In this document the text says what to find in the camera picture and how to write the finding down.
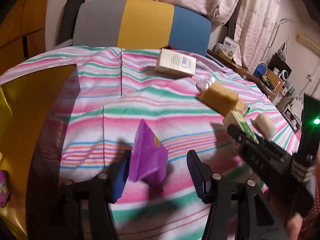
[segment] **desk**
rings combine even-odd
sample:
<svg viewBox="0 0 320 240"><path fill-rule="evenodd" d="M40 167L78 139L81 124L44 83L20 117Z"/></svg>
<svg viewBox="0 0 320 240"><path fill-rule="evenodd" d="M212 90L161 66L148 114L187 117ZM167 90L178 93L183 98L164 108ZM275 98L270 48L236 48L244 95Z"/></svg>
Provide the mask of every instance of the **desk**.
<svg viewBox="0 0 320 240"><path fill-rule="evenodd" d="M252 73L249 72L248 69L237 65L233 61L229 62L223 56L219 55L218 53L216 53L214 51L207 50L207 53L211 57L214 57L215 59L220 61L226 67L231 68L234 72L238 73L239 75L243 75L243 76L246 76L247 78L251 79L252 82L254 82L255 84L257 84L260 87L262 87L265 90L265 92L268 94L268 96L270 96L271 98L275 98L276 97L276 94L273 93L269 88L267 88L258 77L252 75Z"/></svg>

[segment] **white box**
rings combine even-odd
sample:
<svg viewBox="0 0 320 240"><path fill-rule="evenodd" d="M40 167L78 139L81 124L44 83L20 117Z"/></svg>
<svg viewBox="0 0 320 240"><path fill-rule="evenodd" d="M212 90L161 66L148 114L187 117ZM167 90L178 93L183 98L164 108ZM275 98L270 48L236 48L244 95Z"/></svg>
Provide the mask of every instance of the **white box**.
<svg viewBox="0 0 320 240"><path fill-rule="evenodd" d="M233 59L233 55L238 48L238 42L234 41L233 39L226 37L222 44L221 51L219 52L220 55L225 56L229 61Z"/></svg>
<svg viewBox="0 0 320 240"><path fill-rule="evenodd" d="M196 58L161 49L155 72L174 77L190 77L196 74Z"/></svg>

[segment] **striped bedsheet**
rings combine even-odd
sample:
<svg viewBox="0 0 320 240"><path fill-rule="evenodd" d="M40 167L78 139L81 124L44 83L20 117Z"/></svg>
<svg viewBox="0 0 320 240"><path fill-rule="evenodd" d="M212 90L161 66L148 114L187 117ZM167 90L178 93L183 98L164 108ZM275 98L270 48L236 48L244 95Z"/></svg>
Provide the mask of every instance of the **striped bedsheet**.
<svg viewBox="0 0 320 240"><path fill-rule="evenodd" d="M258 113L268 114L277 128L273 141L289 153L297 150L299 143L254 83L187 52L183 53L197 58L196 75L165 78L154 72L159 52L78 46L57 49L8 70L0 76L0 85L41 69L77 64L81 90L64 142L60 183L68 178L88 180L107 169L124 149L132 147L143 118L169 151L167 178L162 190L127 182L123 196L111 205L120 239L200 239L210 205L197 198L186 165L188 150L196 150L214 172L231 180L245 181L252 176L236 155L222 126L223 116L199 102L196 83L200 79L212 75L238 92L251 108L245 116L250 125ZM86 203L83 214L89 239Z"/></svg>

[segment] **metal screw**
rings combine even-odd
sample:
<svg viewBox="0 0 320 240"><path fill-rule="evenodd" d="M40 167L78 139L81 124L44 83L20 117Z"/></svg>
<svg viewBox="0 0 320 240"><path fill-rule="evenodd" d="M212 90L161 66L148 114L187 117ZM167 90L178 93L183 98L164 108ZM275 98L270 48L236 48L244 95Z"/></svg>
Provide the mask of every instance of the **metal screw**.
<svg viewBox="0 0 320 240"><path fill-rule="evenodd" d="M72 179L66 179L66 180L63 182L63 184L64 184L65 186L70 186L72 183L73 183L73 180L72 180Z"/></svg>
<svg viewBox="0 0 320 240"><path fill-rule="evenodd" d="M221 176L219 173L213 174L212 177L213 177L214 179L217 179L217 180L219 180L219 179L222 178L222 176Z"/></svg>
<svg viewBox="0 0 320 240"><path fill-rule="evenodd" d="M102 172L102 173L100 173L99 175L98 175L98 178L99 179L106 179L108 177L108 175L106 174L106 173L104 173L104 172Z"/></svg>
<svg viewBox="0 0 320 240"><path fill-rule="evenodd" d="M252 180L252 179L249 179L249 180L247 181L247 184L248 184L249 186L251 186L251 187L254 187L254 186L256 185L256 182L255 182L254 180Z"/></svg>

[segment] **purple package on gold surface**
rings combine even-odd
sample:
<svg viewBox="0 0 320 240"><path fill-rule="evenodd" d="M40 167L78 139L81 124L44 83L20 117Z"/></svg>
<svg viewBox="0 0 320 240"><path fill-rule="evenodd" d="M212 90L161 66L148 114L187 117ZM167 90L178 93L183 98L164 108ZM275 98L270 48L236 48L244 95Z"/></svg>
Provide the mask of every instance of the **purple package on gold surface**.
<svg viewBox="0 0 320 240"><path fill-rule="evenodd" d="M142 119L132 147L129 180L161 187L167 171L168 151Z"/></svg>
<svg viewBox="0 0 320 240"><path fill-rule="evenodd" d="M0 171L0 207L4 207L8 196L9 196L9 190L7 186L7 172L6 171Z"/></svg>

